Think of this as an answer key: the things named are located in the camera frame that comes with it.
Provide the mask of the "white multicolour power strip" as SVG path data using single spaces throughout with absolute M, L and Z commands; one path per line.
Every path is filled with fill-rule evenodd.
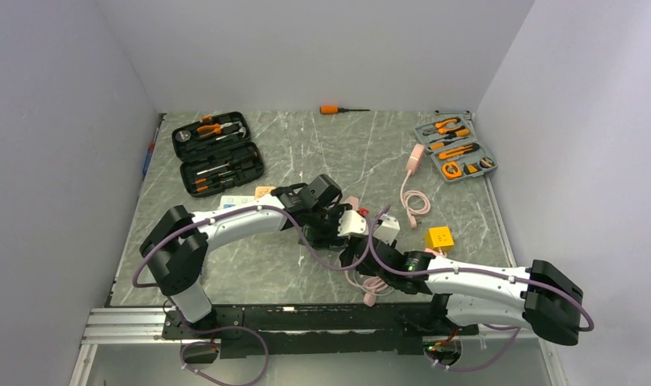
M 226 209 L 253 202 L 256 198 L 252 195 L 222 195 L 218 209 Z

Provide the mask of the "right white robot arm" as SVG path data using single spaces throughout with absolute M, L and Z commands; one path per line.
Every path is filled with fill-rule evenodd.
M 446 334 L 473 325 L 529 329 L 540 339 L 574 346 L 595 328 L 583 308 L 583 291 L 548 261 L 529 267 L 492 267 L 454 261 L 429 249 L 401 253 L 377 238 L 355 238 L 340 263 L 377 276 L 405 294 L 432 297 L 417 328 Z

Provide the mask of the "beige cube adapter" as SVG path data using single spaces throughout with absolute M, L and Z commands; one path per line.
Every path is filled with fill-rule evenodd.
M 261 197 L 270 194 L 274 189 L 275 187 L 268 187 L 268 186 L 256 187 L 254 191 L 254 198 L 260 199 Z

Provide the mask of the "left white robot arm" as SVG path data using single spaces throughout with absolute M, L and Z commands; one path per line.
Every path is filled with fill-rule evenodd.
M 194 337 L 213 331 L 212 301 L 200 283 L 208 253 L 227 244 L 293 228 L 311 254 L 319 249 L 343 249 L 348 234 L 342 221 L 356 214 L 354 201 L 344 201 L 342 190 L 328 175 L 311 183 L 276 187 L 254 201 L 215 211 L 190 212 L 185 206 L 170 208 L 142 242 L 142 262 L 133 276 L 148 269 L 151 286 L 159 289 L 183 315 L 183 327 Z

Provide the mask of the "grey plastic tool case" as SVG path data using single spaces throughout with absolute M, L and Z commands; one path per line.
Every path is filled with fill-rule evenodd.
M 424 154 L 448 183 L 484 176 L 498 167 L 492 152 L 476 138 L 469 113 L 441 113 L 413 128 Z

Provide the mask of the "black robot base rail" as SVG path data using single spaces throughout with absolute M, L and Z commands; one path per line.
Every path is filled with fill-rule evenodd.
M 214 338 L 220 357 L 240 359 L 263 354 L 256 331 L 271 355 L 394 351 L 420 355 L 424 344 L 443 339 L 453 328 L 430 320 L 428 302 L 311 304 L 297 306 L 216 306 L 216 318 L 187 329 L 175 311 L 166 312 L 165 340 Z

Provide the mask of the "yellow cube socket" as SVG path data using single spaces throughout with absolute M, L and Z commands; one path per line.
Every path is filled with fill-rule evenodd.
M 436 252 L 448 253 L 455 246 L 448 226 L 428 228 L 425 233 L 425 246 Z

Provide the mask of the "black plastic tool case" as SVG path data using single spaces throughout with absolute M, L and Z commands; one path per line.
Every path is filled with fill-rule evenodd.
M 262 177 L 265 163 L 239 112 L 207 115 L 171 135 L 186 192 L 194 198 L 218 195 Z

